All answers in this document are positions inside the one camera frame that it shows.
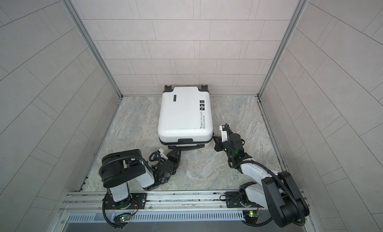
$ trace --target metal frame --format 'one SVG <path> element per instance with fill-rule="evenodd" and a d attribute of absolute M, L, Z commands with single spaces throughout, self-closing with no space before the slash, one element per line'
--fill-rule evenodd
<path fill-rule="evenodd" d="M 112 84 L 113 88 L 115 89 L 117 95 L 122 98 L 122 93 L 120 89 L 118 88 L 116 82 L 114 81 L 108 67 L 106 66 L 104 60 L 101 57 L 101 54 L 98 52 L 95 44 L 93 43 L 92 38 L 90 37 L 88 31 L 86 30 L 84 24 L 82 23 L 82 20 L 80 19 L 79 15 L 76 12 L 76 9 L 74 8 L 71 0 L 61 0 L 63 3 L 65 9 L 67 10 L 70 18 L 73 20 L 73 23 L 79 30 L 82 38 L 84 39 L 85 43 L 88 45 L 88 48 L 90 52 L 92 53 L 93 57 L 95 58 L 96 62 L 98 63 L 100 69 L 104 72 L 104 74 L 107 76 L 109 82 Z"/>
<path fill-rule="evenodd" d="M 290 20 L 289 25 L 287 26 L 287 29 L 285 31 L 283 38 L 282 38 L 281 44 L 278 47 L 278 50 L 274 56 L 273 62 L 271 63 L 271 66 L 270 66 L 270 68 L 266 74 L 265 80 L 261 86 L 261 90 L 259 91 L 259 94 L 258 94 L 259 98 L 262 98 L 263 94 L 265 93 L 265 89 L 266 89 L 268 82 L 270 81 L 271 75 L 273 74 L 276 66 L 278 65 L 278 62 L 282 56 L 283 50 L 285 50 L 287 43 L 290 40 L 291 35 L 293 34 L 293 31 L 294 31 L 296 25 L 298 24 L 299 17 L 301 16 L 307 2 L 308 2 L 308 0 L 299 0 L 298 1 L 298 4 L 297 4 L 295 11 L 294 11 L 294 14 Z"/>

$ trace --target vented metal panel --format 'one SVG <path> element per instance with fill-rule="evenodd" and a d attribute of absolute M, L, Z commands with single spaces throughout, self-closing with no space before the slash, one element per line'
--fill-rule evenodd
<path fill-rule="evenodd" d="M 112 220 L 118 212 L 108 212 L 107 217 Z M 243 220 L 241 210 L 206 210 L 206 211 L 142 211 L 137 212 L 130 222 L 171 222 L 171 221 L 217 221 L 217 220 Z M 68 223 L 94 223 L 105 222 L 101 212 L 98 213 L 71 213 Z"/>

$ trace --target white suitcase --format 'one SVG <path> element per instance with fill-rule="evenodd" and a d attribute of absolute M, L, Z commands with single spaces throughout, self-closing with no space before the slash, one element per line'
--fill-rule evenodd
<path fill-rule="evenodd" d="M 158 122 L 160 142 L 184 150 L 208 146 L 213 138 L 208 86 L 165 86 Z"/>

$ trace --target gray stone floor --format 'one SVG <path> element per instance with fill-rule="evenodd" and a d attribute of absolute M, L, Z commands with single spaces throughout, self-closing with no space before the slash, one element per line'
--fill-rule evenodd
<path fill-rule="evenodd" d="M 268 168 L 281 171 L 256 98 L 210 96 L 210 100 L 215 134 L 219 134 L 220 125 L 229 124 L 232 131 L 240 134 L 246 141 L 245 152 Z M 158 139 L 160 107 L 160 96 L 123 98 L 83 191 L 106 191 L 98 169 L 101 159 L 109 153 L 138 148 L 148 160 L 149 155 L 158 148 L 163 148 L 165 154 L 170 151 Z M 182 152 L 177 173 L 156 190 L 238 189 L 249 181 L 250 177 L 229 168 L 226 154 L 216 152 L 212 142 L 206 148 Z M 131 180 L 128 184 L 131 191 L 142 190 L 136 180 Z"/>

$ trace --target tiled wall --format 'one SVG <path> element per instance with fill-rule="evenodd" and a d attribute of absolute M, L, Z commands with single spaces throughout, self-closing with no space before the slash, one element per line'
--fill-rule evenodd
<path fill-rule="evenodd" d="M 383 0 L 309 0 L 262 96 L 321 230 L 383 229 Z"/>
<path fill-rule="evenodd" d="M 298 0 L 72 0 L 124 95 L 256 94 Z"/>
<path fill-rule="evenodd" d="M 118 101 L 60 0 L 0 0 L 1 231 L 48 226 Z"/>

